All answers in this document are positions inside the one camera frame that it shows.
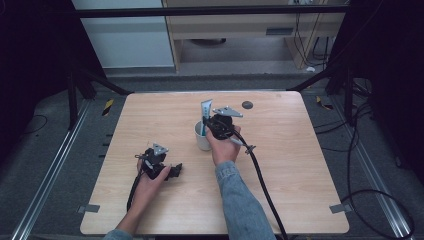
floor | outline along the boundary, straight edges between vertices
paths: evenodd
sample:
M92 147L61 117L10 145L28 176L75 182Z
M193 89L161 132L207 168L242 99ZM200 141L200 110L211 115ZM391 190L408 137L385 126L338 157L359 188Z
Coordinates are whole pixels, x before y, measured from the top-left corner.
M322 54L323 42L315 51ZM111 78L110 80L127 89L144 91L191 91L191 90L239 90L239 89L278 89L283 90L308 79L314 73L297 69L291 61L290 53L281 38L227 39L219 44L216 40L186 41L181 58L181 68L177 73L146 73L145 76ZM316 72L322 66L315 66ZM302 96L316 127L317 137L340 197L347 195L346 167L351 167L353 190L376 187L387 190L405 205L415 220L416 231L413 239L424 239L424 188L417 182L412 171L396 167L393 153L384 138L378 123L368 113L358 121L359 142L355 142L350 165L346 161L353 128L341 125L334 131L318 132L337 126L343 122L341 107L343 94L327 96L323 91L326 81L320 81L305 90ZM79 206L87 204L100 171L110 134L118 121L120 109L125 102L124 96L102 86L95 101L84 101L79 97L80 108L87 107L87 115L81 131L72 140L72 148L65 152L63 162L55 163L63 139L67 136L68 112L66 92L41 101L37 105L36 116L29 124L21 142L10 155L13 164L8 171L2 170L0 182L0 239L9 239L34 196L43 183L46 173L52 167L58 169L53 183L45 198L40 200L41 207L35 211L35 221L28 223L30 239L98 239L82 236L79 231L82 214ZM317 103L320 96L322 105ZM115 103L107 117L101 112L105 102L114 98ZM355 98L355 103L365 100ZM373 194L358 196L355 206L373 226L385 234L394 236L393 221L396 216L405 216L399 208L387 199ZM385 239L370 230L353 213L347 213L351 226L343 236L293 236L296 239Z

black tool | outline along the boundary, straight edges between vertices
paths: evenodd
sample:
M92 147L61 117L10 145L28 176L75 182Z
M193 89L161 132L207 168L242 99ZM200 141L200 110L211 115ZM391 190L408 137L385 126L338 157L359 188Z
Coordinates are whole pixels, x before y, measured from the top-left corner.
M162 169L165 168L165 166L163 165L163 161L165 160L166 152L168 152L168 148L164 148L159 144L154 143L153 148L148 148L144 152L144 154L135 155L136 158L142 160L143 162L141 164L140 170L138 171L137 177L134 179L134 183L131 187L130 196L128 197L127 201L127 211L131 208L135 189L137 188L138 183L140 182L141 176L146 173L147 176L149 176L149 178L153 180L157 176L159 176ZM165 181L167 181L169 178L180 176L182 167L182 163L178 164L175 167L171 167L171 170L169 171L168 176L165 178Z
M167 148L160 146L159 144L153 144L153 148L148 148L144 154L135 155L136 158L143 160L141 165L141 171L145 172L150 179L155 179L162 169L165 168L163 161L166 157ZM182 163L178 164L175 167L171 167L171 171L166 177L165 181L168 178L178 177L182 169Z

forearm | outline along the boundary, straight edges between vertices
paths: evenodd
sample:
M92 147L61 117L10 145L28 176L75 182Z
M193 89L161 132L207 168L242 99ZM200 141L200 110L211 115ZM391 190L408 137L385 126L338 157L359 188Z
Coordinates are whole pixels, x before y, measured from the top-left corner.
M216 167L230 239L275 239L265 212L232 161Z

wooden table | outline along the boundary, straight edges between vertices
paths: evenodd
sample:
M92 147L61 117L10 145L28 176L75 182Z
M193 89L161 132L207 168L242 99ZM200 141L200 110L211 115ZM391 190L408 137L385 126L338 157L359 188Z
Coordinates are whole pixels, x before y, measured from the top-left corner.
M235 118L248 144L255 145L262 175L288 234L335 234L349 229L334 183L315 136L301 95L297 92L185 92L129 95L123 107L90 204L84 234L106 234L126 212L137 159L154 142L169 148L165 164L183 163L180 177L163 184L150 204L138 233L226 234L221 196L210 151L196 145L194 125L200 102L229 105L242 112ZM252 109L243 109L250 101ZM277 222L260 187L250 156L242 150L237 166L249 189L262 204L275 233Z

black cable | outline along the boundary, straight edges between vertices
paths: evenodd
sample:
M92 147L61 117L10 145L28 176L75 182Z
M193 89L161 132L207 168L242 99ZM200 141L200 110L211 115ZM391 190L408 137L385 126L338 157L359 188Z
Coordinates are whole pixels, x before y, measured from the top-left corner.
M300 32L299 32L299 21L300 21L300 14L297 13L296 14L296 25L295 25L296 28L295 28L294 39L293 39L294 46L296 47L297 52L300 54L300 57L302 58L303 62L307 66L309 66L309 67L316 67L316 66L322 65L322 63L313 63L313 62L310 62L308 60L308 56L306 56L305 47L303 46L302 38L301 38ZM300 41L300 45L301 45L301 47L303 49L303 53L300 51L299 47L297 46L297 42L296 42L297 37L299 37L299 41Z
M253 165L255 166L256 173L258 174L259 182L261 184L262 190L264 191L266 200L268 201L268 204L272 210L272 213L275 216L275 219L277 220L278 227L280 228L281 235L283 236L283 239L288 240L286 230L284 229L283 223L281 222L280 216L278 215L277 210L275 209L274 203L271 200L271 196L268 193L268 189L266 188L264 179L262 178L261 169L259 167L258 160L256 159L255 154L253 153L253 146L247 145L246 141L243 139L241 134L237 132L236 130L233 130L233 133L239 138L239 140L243 143L243 145L247 148L246 152L250 154L250 157L252 158Z
M351 139L351 141L350 141L350 144L349 144L349 152L348 152L348 155L347 155L347 175L346 175L346 178L347 178L347 190L348 190L348 195L346 196L346 197L344 197L342 200L341 200L341 202L344 202L344 201L346 201L347 199L349 199L349 201L350 201L350 203L351 203L351 206L352 206L352 209L353 209L353 211L356 213L356 215L358 216L358 218L368 227L368 228L370 228L371 230L373 230L375 233L377 233L377 234L379 234L380 236L383 236L383 237L385 237L385 238L387 238L387 239L408 239L408 238L410 238L412 235L413 235L413 233L414 233L414 231L415 231L415 223L414 223L414 219L412 218L412 216L410 215L410 213L408 212L408 210L398 201L398 200L396 200L393 196L391 196L391 195L389 195L389 194L387 194L387 193L385 193L385 192L382 192L382 191L378 191L378 190L375 190L375 189L363 189L363 190L359 190L359 191L355 191L355 192L352 192L352 189L351 189L351 181L350 181L350 165L351 165L351 154L352 154L352 150L353 150L353 142L354 142L354 139L355 139L355 136L357 135L357 130L358 130L358 126L357 126L357 121L358 121L358 116L360 116L359 115L359 113L360 113L360 111L362 111L363 109L365 109L365 107L363 107L365 104L363 104L363 105L361 105L359 108L358 108L358 111L356 112L356 114L355 114L355 118L354 118L354 121L353 121L353 134L352 134L352 139ZM381 232L381 231L379 231L379 230L377 230L375 227L373 227L370 223L368 223L366 220L365 220L365 218L361 215L361 214L359 214L359 212L358 212L358 210L356 209L356 206L355 206L355 203L354 203L354 201L353 201L353 196L354 195L357 195L357 194L359 194L359 193L365 193L365 192L367 192L367 193L369 193L369 192L374 192L374 193L378 193L378 194L382 194L382 195L384 195L384 196L386 196L386 197L388 197L388 198L390 198L390 199L392 199L393 201L395 201L396 202L396 204L398 204L398 206L400 207L400 208L402 208L402 210L408 215L408 217L409 217L409 221L410 221L410 224L411 224L411 228L410 228L410 231L409 231L409 233L407 234L407 235L405 235L405 236L403 236L403 237L393 237L393 236L389 236L389 235L387 235L387 234L385 234L385 233L383 233L383 232Z
M48 119L47 119L47 117L46 116L44 116L44 115L34 115L33 116L33 119L34 119L34 117L42 117L42 118L44 118L44 123L43 123L43 125L41 125L41 127L39 127L39 128L37 128L37 129L35 129L35 130L31 130L31 131L28 131L28 132L24 132L23 134L31 134L31 133L35 133L35 132L37 132L37 131L39 131L39 130L41 130L44 126L46 126L46 124L47 124L47 122L48 122Z
M130 196L128 197L128 201L127 201L127 212L131 208L131 204L132 204L132 200L134 198L135 190L137 189L138 183L140 182L141 176L143 176L143 174L144 174L144 172L140 168L140 170L138 171L137 177L134 179L134 183L133 183L133 185L131 187Z

